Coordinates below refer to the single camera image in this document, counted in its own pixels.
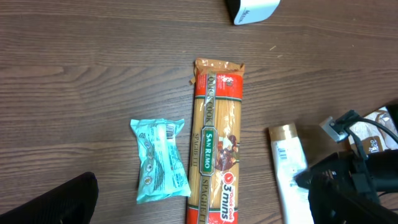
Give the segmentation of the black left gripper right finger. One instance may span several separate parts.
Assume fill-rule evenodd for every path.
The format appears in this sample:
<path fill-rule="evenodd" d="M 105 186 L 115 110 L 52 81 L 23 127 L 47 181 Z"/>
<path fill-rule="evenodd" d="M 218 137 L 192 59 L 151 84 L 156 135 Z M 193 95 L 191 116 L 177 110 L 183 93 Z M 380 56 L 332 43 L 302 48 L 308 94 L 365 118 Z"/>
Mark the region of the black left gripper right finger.
<path fill-rule="evenodd" d="M 355 192 L 312 180 L 308 201 L 314 223 L 397 224 L 397 214 Z"/>

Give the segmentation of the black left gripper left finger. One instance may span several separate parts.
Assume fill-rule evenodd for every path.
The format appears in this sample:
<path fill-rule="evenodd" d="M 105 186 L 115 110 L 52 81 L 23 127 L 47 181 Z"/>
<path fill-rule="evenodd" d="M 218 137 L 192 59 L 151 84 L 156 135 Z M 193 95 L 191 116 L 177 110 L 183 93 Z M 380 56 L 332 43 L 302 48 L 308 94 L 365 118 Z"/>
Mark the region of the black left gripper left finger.
<path fill-rule="evenodd" d="M 1 223 L 86 224 L 99 195 L 98 181 L 85 172 L 39 197 L 1 215 Z"/>

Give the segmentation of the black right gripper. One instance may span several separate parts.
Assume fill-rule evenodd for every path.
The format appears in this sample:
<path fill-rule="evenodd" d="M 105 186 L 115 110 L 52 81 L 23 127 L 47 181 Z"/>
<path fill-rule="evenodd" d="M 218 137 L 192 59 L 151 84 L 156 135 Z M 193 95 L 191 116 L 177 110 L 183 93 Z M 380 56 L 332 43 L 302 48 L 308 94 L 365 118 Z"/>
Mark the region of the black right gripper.
<path fill-rule="evenodd" d="M 352 151 L 335 152 L 297 174 L 294 180 L 299 187 L 310 189 L 316 178 L 328 182 L 335 190 L 340 188 L 367 199 L 378 199 L 378 192 L 397 192 L 397 151 L 372 153 L 365 160 Z"/>

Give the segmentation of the white gold-capped cream tube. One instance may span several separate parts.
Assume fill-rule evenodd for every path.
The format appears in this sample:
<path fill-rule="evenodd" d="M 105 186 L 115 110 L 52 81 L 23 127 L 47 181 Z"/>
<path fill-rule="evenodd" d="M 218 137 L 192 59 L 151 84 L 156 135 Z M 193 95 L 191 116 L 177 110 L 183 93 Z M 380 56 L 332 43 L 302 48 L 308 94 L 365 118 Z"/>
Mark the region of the white gold-capped cream tube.
<path fill-rule="evenodd" d="M 308 190 L 295 181 L 295 176 L 308 165 L 294 123 L 269 128 L 269 136 L 283 221 L 313 224 Z"/>

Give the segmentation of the beige Pantree snack pouch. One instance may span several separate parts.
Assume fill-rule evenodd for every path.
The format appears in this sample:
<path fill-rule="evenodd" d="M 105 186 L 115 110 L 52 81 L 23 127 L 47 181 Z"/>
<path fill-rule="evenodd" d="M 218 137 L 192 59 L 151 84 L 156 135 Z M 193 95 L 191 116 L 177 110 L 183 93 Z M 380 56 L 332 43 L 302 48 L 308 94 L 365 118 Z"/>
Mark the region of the beige Pantree snack pouch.
<path fill-rule="evenodd" d="M 365 118 L 383 125 L 397 135 L 396 124 L 385 106 L 373 111 L 365 116 Z M 386 134 L 381 128 L 378 128 L 373 124 L 358 122 L 352 125 L 350 130 L 360 138 L 366 154 L 382 152 L 388 149 L 397 149 L 397 143 L 395 140 L 393 140 L 390 135 Z"/>

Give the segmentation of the teal snack packet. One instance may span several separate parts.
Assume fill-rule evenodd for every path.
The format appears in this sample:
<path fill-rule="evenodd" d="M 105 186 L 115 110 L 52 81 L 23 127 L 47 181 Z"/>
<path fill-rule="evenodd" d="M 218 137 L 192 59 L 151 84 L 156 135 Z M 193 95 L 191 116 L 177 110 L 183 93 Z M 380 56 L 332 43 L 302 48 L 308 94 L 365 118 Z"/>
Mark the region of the teal snack packet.
<path fill-rule="evenodd" d="M 137 203 L 191 195 L 187 174 L 177 148 L 176 136 L 185 121 L 132 119 L 141 161 Z"/>

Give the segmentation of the orange spaghetti pasta packet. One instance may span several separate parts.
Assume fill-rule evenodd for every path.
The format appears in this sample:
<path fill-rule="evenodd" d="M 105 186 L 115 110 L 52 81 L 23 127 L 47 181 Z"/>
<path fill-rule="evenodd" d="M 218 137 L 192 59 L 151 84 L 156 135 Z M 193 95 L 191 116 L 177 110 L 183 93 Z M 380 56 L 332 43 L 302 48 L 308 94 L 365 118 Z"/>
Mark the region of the orange spaghetti pasta packet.
<path fill-rule="evenodd" d="M 195 60 L 187 224 L 237 223 L 243 64 Z"/>

